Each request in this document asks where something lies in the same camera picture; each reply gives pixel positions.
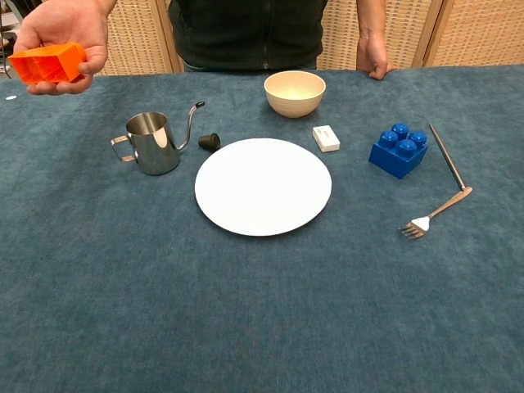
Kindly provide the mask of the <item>person's left hand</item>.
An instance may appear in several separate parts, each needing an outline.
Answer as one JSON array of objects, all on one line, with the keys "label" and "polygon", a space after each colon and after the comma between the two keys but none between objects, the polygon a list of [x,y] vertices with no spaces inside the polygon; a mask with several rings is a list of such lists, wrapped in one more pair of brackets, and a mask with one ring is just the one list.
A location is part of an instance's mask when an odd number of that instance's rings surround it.
[{"label": "person's left hand", "polygon": [[357,45],[356,70],[369,78],[382,80],[395,67],[389,62],[384,33],[360,36]]}]

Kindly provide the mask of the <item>person's right hand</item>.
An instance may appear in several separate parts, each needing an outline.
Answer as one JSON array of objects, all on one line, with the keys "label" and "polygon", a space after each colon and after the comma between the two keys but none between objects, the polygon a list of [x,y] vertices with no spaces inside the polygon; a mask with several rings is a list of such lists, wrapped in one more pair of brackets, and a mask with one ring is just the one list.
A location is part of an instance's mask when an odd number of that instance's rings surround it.
[{"label": "person's right hand", "polygon": [[87,60],[79,65],[74,82],[40,82],[27,86],[33,95],[79,94],[91,87],[108,57],[108,16],[112,0],[44,1],[23,19],[14,46],[15,52],[42,46],[76,42],[84,47]]}]

